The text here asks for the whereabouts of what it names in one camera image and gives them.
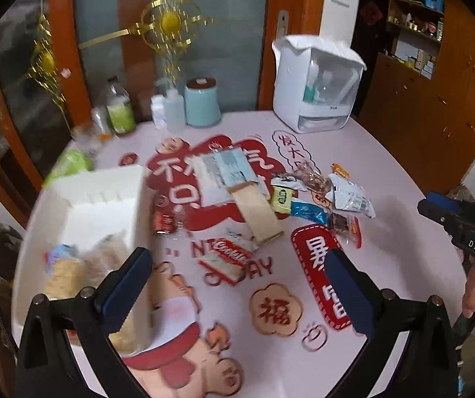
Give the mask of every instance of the hanging decoration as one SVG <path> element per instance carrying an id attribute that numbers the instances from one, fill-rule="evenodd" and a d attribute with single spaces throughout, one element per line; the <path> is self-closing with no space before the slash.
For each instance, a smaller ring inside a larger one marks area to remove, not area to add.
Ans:
<path id="1" fill-rule="evenodd" d="M 128 34 L 141 36 L 147 46 L 165 59 L 164 71 L 176 84 L 179 59 L 197 38 L 199 27 L 212 22 L 213 19 L 204 16 L 193 0 L 152 0 L 141 12 L 140 22 L 81 43 L 79 49 Z"/>
<path id="2" fill-rule="evenodd" d="M 68 119 L 66 118 L 66 99 L 58 82 L 58 70 L 55 54 L 53 53 L 51 30 L 43 12 L 43 0 L 40 0 L 37 38 L 35 39 L 35 49 L 31 55 L 31 67 L 26 74 L 26 78 L 34 79 L 38 85 L 53 96 L 53 102 L 59 108 L 66 127 L 71 132 Z"/>

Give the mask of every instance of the metal bolt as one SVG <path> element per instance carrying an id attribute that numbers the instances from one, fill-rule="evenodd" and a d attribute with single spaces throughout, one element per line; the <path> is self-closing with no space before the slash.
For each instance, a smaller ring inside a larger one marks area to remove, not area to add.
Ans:
<path id="1" fill-rule="evenodd" d="M 391 290 L 391 289 L 383 289 L 381 291 L 382 297 L 387 299 L 387 301 L 391 301 L 392 299 L 396 299 L 398 295 L 396 295 L 396 292 Z"/>
<path id="2" fill-rule="evenodd" d="M 81 290 L 81 297 L 83 297 L 84 299 L 88 299 L 93 295 L 93 292 L 95 291 L 96 290 L 93 287 L 85 287 Z"/>
<path id="3" fill-rule="evenodd" d="M 33 298 L 33 304 L 39 305 L 43 302 L 44 299 L 45 299 L 44 294 L 35 295 L 35 297 Z"/>
<path id="4" fill-rule="evenodd" d="M 435 304 L 437 307 L 441 307 L 442 305 L 444 305 L 444 301 L 442 300 L 442 298 L 438 295 L 433 295 L 431 297 L 431 302 L 433 304 Z"/>

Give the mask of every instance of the coca-cola can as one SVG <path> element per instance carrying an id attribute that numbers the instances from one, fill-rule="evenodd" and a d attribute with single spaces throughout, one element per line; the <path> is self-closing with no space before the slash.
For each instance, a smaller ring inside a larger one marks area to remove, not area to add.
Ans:
<path id="1" fill-rule="evenodd" d="M 153 226 L 156 233 L 170 234 L 176 232 L 175 217 L 171 214 L 164 214 L 162 211 L 154 211 Z"/>

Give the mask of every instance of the white box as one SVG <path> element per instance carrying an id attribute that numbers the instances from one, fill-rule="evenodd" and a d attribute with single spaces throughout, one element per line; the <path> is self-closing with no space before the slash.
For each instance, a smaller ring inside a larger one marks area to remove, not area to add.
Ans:
<path id="1" fill-rule="evenodd" d="M 152 191 L 145 184 L 147 173 L 139 165 L 80 173 L 60 178 L 40 193 L 16 265 L 12 328 L 17 343 L 31 299 L 44 292 L 44 253 L 62 243 L 85 251 L 106 235 L 120 232 L 124 232 L 128 254 L 136 247 L 150 248 Z M 135 353 L 150 345 L 148 301 L 146 285 L 132 308 Z M 82 348 L 72 344 L 72 349 L 85 377 L 97 381 Z M 92 389 L 104 393 L 100 386 Z"/>

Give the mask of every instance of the plastic bottle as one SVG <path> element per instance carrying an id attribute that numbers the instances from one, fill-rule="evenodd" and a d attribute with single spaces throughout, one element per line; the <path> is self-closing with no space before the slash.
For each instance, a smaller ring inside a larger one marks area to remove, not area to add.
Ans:
<path id="1" fill-rule="evenodd" d="M 304 98 L 303 101 L 310 103 L 315 98 L 315 88 L 317 78 L 319 77 L 319 65 L 315 60 L 311 60 L 309 63 L 309 71 L 307 72 L 307 81 L 305 83 Z"/>
<path id="2" fill-rule="evenodd" d="M 117 81 L 117 76 L 108 79 L 106 108 L 112 129 L 118 136 L 126 135 L 136 128 L 130 97 Z"/>
<path id="3" fill-rule="evenodd" d="M 171 133 L 175 133 L 186 127 L 184 98 L 178 94 L 176 88 L 167 90 L 167 96 L 164 100 L 164 109 L 167 129 Z"/>
<path id="4" fill-rule="evenodd" d="M 152 120 L 158 130 L 167 128 L 164 101 L 165 97 L 162 94 L 151 97 Z"/>

